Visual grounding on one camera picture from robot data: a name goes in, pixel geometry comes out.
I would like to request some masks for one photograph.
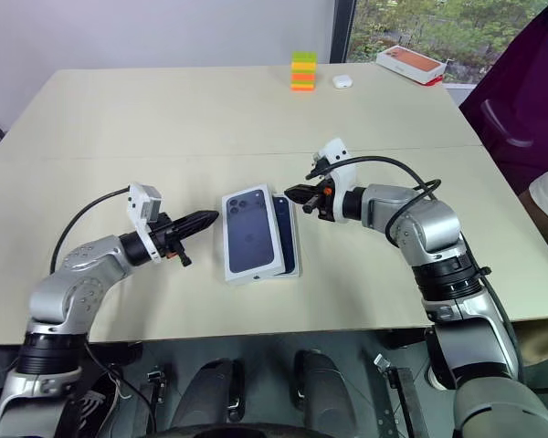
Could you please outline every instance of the gray floor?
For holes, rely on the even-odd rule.
[[[406,435],[406,428],[395,391],[390,390],[391,409],[384,410],[379,391],[370,389],[383,378],[373,367],[370,358],[379,352],[396,366],[410,368],[423,405],[429,434],[433,438],[449,438],[452,432],[452,391],[435,391],[424,379],[427,352],[424,343],[406,349],[385,351],[372,332],[333,332],[285,334],[222,339],[194,339],[148,342],[142,359],[126,369],[131,381],[142,381],[146,372],[155,365],[172,364],[174,380],[169,385],[166,403],[158,412],[159,429],[166,428],[172,413],[189,381],[210,360],[229,357],[242,359],[247,374],[247,410],[243,422],[274,422],[302,425],[300,412],[290,403],[289,375],[294,354],[299,349],[318,349],[333,359],[347,381],[355,408],[361,437],[378,437],[378,423],[385,424],[378,415],[394,410],[397,429],[383,429],[382,436]],[[136,409],[133,399],[121,401],[112,421],[100,436],[132,436],[132,422]]]

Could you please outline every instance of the foliage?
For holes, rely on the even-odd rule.
[[[375,60],[395,44],[449,63],[446,79],[478,82],[548,0],[358,0],[348,53]]]

